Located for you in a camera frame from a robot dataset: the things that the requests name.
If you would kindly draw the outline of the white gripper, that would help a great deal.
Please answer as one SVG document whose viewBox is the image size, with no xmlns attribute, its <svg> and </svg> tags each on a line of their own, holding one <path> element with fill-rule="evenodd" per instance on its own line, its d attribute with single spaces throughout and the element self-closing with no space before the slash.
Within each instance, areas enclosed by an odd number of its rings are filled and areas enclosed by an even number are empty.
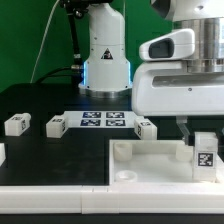
<svg viewBox="0 0 224 224">
<path fill-rule="evenodd" d="M 192 74 L 184 62 L 142 63 L 132 87 L 132 110 L 140 116 L 177 116 L 189 143 L 186 116 L 224 115 L 224 74 Z"/>
</svg>

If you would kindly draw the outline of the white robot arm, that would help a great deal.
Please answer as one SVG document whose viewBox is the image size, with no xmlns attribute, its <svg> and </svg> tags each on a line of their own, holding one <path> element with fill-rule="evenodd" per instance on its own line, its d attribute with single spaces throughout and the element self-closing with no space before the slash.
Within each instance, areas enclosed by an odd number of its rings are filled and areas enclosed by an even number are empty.
<svg viewBox="0 0 224 224">
<path fill-rule="evenodd" d="M 63 0 L 73 16 L 90 15 L 90 55 L 79 90 L 117 97 L 130 90 L 142 116 L 224 115 L 224 0 L 150 0 L 173 22 L 170 33 L 143 43 L 134 75 L 125 57 L 125 21 L 113 0 Z"/>
</svg>

